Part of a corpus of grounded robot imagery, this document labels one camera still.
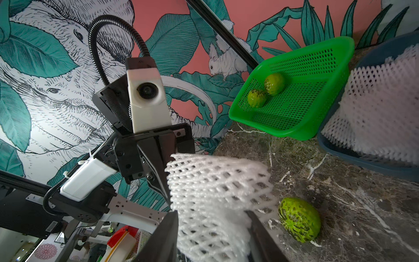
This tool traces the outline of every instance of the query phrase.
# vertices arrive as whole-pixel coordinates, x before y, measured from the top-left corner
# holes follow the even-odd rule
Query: white foam net
[[[395,60],[352,70],[321,133],[374,161],[419,164],[419,44]]]
[[[250,218],[277,218],[267,167],[247,159],[174,154],[167,164],[177,247],[195,262],[247,261]]]

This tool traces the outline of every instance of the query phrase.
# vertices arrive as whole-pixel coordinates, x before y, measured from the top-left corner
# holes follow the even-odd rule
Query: blue basket
[[[374,66],[374,65],[382,65],[387,57],[392,56],[396,58],[399,54],[402,54],[403,51],[411,46],[419,43],[419,31],[415,31],[409,34],[404,34],[402,36],[398,36],[393,38],[389,41],[386,41],[379,45],[377,48],[372,50],[368,53],[356,66],[358,67],[366,67],[366,66]],[[382,173],[387,176],[394,176],[400,179],[407,179],[411,181],[419,182],[419,168],[415,167],[394,167],[387,164],[375,163],[373,161],[368,161],[365,159],[361,159],[360,156],[350,150],[340,148],[334,144],[332,144],[327,138],[325,138],[320,132],[329,121],[329,119],[333,116],[336,110],[339,108],[339,102],[342,98],[344,93],[344,88],[342,88],[341,92],[339,93],[338,97],[336,98],[334,104],[330,108],[329,112],[327,113],[325,119],[323,120],[318,133],[317,139],[320,146],[326,150],[328,153],[338,156],[356,166],[360,166],[375,172]]]

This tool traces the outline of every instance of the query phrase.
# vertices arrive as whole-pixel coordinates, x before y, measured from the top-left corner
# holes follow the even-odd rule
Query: teal leaf illustration
[[[198,105],[198,100],[199,99],[195,95],[193,95],[193,94],[191,94],[191,93],[189,93],[185,90],[181,90],[181,89],[174,88],[174,87],[167,87],[167,86],[164,87],[164,90],[166,92],[166,98],[167,98],[167,96],[170,96],[171,98],[181,100],[183,102],[186,102],[188,100],[192,100],[192,102],[194,102],[195,105]]]
[[[54,186],[58,182],[60,182],[60,180],[64,178],[64,175],[63,175],[64,171],[70,171],[71,169],[73,169],[73,167],[77,164],[77,162],[80,161],[80,159],[82,159],[85,155],[87,155],[87,154],[84,154],[84,155],[79,156],[79,157],[74,157],[70,161],[68,161],[65,165],[63,165],[58,170],[58,172],[55,174],[55,176],[47,182],[47,185]]]
[[[9,17],[22,12],[31,2],[32,0],[10,0]]]
[[[377,44],[381,44],[384,41],[387,41],[396,36],[398,26],[400,25],[400,22],[408,9],[409,7],[404,8],[388,23],[388,25],[381,31],[380,35],[378,36]]]
[[[223,78],[222,75],[215,75],[208,80],[214,85],[224,88],[231,88],[237,83],[243,82],[243,78],[239,74],[228,75],[225,80]]]
[[[301,33],[306,46],[324,40],[323,26],[308,0],[304,0],[301,14]]]
[[[258,49],[258,40],[264,40],[267,42],[275,41],[278,37],[278,28],[283,27],[287,24],[289,18],[300,19],[302,8],[289,8],[282,9],[279,13],[270,17],[269,19],[255,25],[249,30],[246,42],[250,45],[250,48],[254,51]]]
[[[118,194],[127,198],[129,192],[129,185],[125,182],[125,179],[121,179],[121,183],[119,184]]]
[[[232,89],[230,89],[229,97],[235,98],[239,93],[240,89],[243,87],[244,82],[237,83]]]
[[[190,15],[165,14],[145,43],[160,74],[171,75],[189,63],[199,36]]]
[[[13,144],[25,152],[31,136],[31,116],[19,94],[2,81],[0,81],[0,125]]]
[[[352,37],[352,33],[354,30],[354,10],[355,6],[357,5],[358,0],[354,0],[352,4],[348,7],[346,14],[343,18],[342,28],[341,28],[341,36],[349,36]]]
[[[281,50],[270,48],[270,47],[262,47],[262,49],[274,56],[286,53],[285,51],[281,51]]]
[[[296,50],[298,48],[301,48],[301,46],[297,43],[297,41],[292,36],[290,36],[290,34],[287,33],[282,27],[277,26],[277,25],[275,25],[275,27],[278,29],[278,32],[281,34],[281,36],[284,39],[285,43],[287,43],[287,45],[292,50]]]
[[[16,148],[0,139],[0,170],[17,176],[25,176],[23,165],[17,154]]]
[[[220,20],[230,20],[227,8],[225,7],[223,0],[204,0],[204,2]],[[217,40],[215,38],[216,33],[212,27],[190,5],[188,5],[188,7],[191,13],[191,18],[195,23],[199,37],[201,39],[201,44],[208,54],[210,44],[213,44],[215,47],[217,47]]]
[[[131,201],[154,210],[160,210],[166,202],[160,194],[148,186],[146,178],[140,178],[140,186],[135,191]]]
[[[166,94],[166,103],[168,106],[172,104],[172,97],[169,94]]]
[[[205,125],[207,125],[207,123],[212,124],[211,111],[208,106],[201,100],[198,101],[198,111],[201,113]]]
[[[200,125],[207,125],[207,123],[205,122],[205,120],[200,119],[199,117],[195,117],[194,122],[197,123],[197,124],[200,124]]]
[[[215,136],[218,134],[223,128],[231,125],[233,120],[228,117],[228,114],[223,114],[217,118],[214,125],[211,128],[211,132],[209,133],[210,137]]]
[[[332,18],[330,17],[329,6],[326,7],[326,22],[324,24],[324,40],[332,39],[335,37],[333,31]]]
[[[218,144],[221,142],[221,138],[199,137],[195,138],[195,142],[198,142],[198,147],[201,150],[205,150],[212,155]]]
[[[10,22],[10,39],[0,44],[0,57],[27,75],[54,77],[77,65],[62,44],[51,34],[36,27]]]
[[[384,16],[387,14],[388,10],[392,6],[393,6],[392,4],[389,4],[386,8],[382,9],[381,12],[374,18],[374,20],[368,26],[367,30],[362,35],[357,48],[369,47],[371,45],[371,41],[374,36],[374,33],[377,31],[378,26],[380,25]]]
[[[9,0],[0,2],[0,43],[4,43],[10,37]]]
[[[115,184],[116,182],[118,182],[119,180],[122,179],[121,173],[116,173],[111,175],[110,177],[108,177],[105,181],[110,183],[110,184]]]
[[[211,98],[211,100],[215,103],[215,104],[222,104],[224,102],[227,101],[233,101],[234,97],[232,98],[230,96],[230,88],[232,88],[235,84],[233,83],[233,80],[239,80],[239,78],[237,76],[234,75],[229,75],[226,78],[226,82],[227,83],[231,83],[230,88],[225,87],[225,85],[227,85],[227,83],[224,83],[223,86],[218,86],[216,84],[213,84],[210,79],[212,78],[212,76],[210,75],[206,75],[206,74],[201,74],[198,72],[194,72],[193,74],[190,74],[188,72],[182,72],[181,74],[173,74],[173,77],[175,78],[179,78],[182,79],[183,81],[189,82],[191,84],[196,85],[197,87],[200,87],[203,91],[205,91],[205,93],[208,94],[208,96]],[[172,93],[169,93],[171,97],[178,99],[176,97],[173,96]],[[190,98],[197,106],[199,106],[197,99],[194,98]]]
[[[259,55],[257,50],[252,51],[250,54],[256,59],[256,61],[258,61],[259,64],[264,61],[264,59]]]

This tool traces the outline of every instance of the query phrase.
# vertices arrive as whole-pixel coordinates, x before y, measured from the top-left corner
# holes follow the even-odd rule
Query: elephant illustration
[[[92,103],[92,95],[103,88],[89,48],[88,25],[101,14],[114,14],[132,23],[134,11],[129,0],[45,0],[33,1],[11,17],[17,23],[34,26],[52,34],[78,65],[66,74],[51,78],[26,75],[0,57],[0,80],[22,98],[31,116],[29,146],[18,149],[25,176],[47,183],[74,157],[87,153],[113,132],[110,124]],[[107,26],[98,36],[98,51],[110,81],[125,73],[125,58],[131,55],[133,42],[121,29]],[[213,121],[216,106],[204,91],[188,82],[162,76],[163,84],[186,90],[206,103]],[[194,137],[209,137],[211,126],[184,119],[168,108],[173,124],[187,122]],[[221,137],[222,130],[214,137]],[[17,148],[0,129],[0,139]]]

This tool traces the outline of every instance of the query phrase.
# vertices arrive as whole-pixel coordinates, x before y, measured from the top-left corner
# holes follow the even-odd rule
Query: white bracket
[[[101,220],[119,222],[153,233],[163,220],[166,212],[156,211],[131,202],[118,194],[108,205],[109,212]]]

